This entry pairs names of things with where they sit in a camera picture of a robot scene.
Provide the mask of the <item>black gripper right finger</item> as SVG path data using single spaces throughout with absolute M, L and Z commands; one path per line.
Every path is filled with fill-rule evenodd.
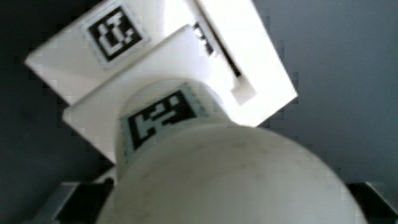
M 349 184 L 368 224 L 398 224 L 398 196 L 382 182 Z

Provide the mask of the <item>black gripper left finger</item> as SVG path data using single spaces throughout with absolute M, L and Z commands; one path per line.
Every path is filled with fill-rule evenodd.
M 112 183 L 64 182 L 29 224 L 96 224 Z

